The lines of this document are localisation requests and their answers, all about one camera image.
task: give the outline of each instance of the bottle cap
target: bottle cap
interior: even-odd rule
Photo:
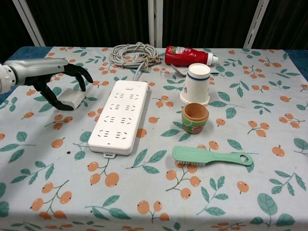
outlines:
[[[217,64],[218,63],[218,57],[213,55],[213,64]]]
[[[210,66],[211,64],[217,64],[218,57],[214,56],[213,53],[208,53],[206,65]]]

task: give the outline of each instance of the brush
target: brush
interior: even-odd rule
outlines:
[[[184,146],[175,146],[172,155],[179,164],[196,166],[205,166],[213,161],[231,162],[245,166],[249,166],[253,162],[251,155],[247,153],[214,153],[203,148]]]

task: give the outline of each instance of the green painted pot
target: green painted pot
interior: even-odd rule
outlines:
[[[209,116],[208,110],[199,103],[190,103],[182,109],[183,129],[191,134],[202,131]]]

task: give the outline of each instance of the white frame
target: white frame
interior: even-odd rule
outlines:
[[[26,0],[13,0],[13,3],[25,24],[34,45],[44,47],[44,40],[39,32]]]
[[[148,18],[149,18],[150,45],[155,46],[155,42],[154,42],[154,1],[153,0],[148,0]]]
[[[35,46],[45,46],[36,22],[26,0],[12,0]],[[251,48],[270,0],[259,0],[243,48]],[[148,0],[148,21],[150,45],[163,46],[164,0]]]
[[[155,3],[155,47],[163,47],[163,8],[164,0],[154,0]]]
[[[245,40],[243,48],[249,48],[250,49],[252,47],[252,45],[254,44],[256,35],[258,33],[260,24],[262,22],[262,19],[263,19],[265,10],[266,10],[266,8],[269,4],[269,1],[270,0],[259,0],[258,6],[257,6],[256,11],[255,11],[255,15],[254,15],[252,22],[250,24],[250,28],[249,28],[249,31],[247,33],[246,40]]]

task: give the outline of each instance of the coiled cable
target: coiled cable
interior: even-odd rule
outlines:
[[[124,58],[126,53],[142,52],[138,56],[138,60],[129,62]],[[155,47],[149,44],[137,42],[136,44],[118,45],[115,46],[109,56],[109,59],[114,64],[120,67],[137,69],[133,77],[137,81],[138,73],[141,69],[147,70],[149,66],[160,62]]]

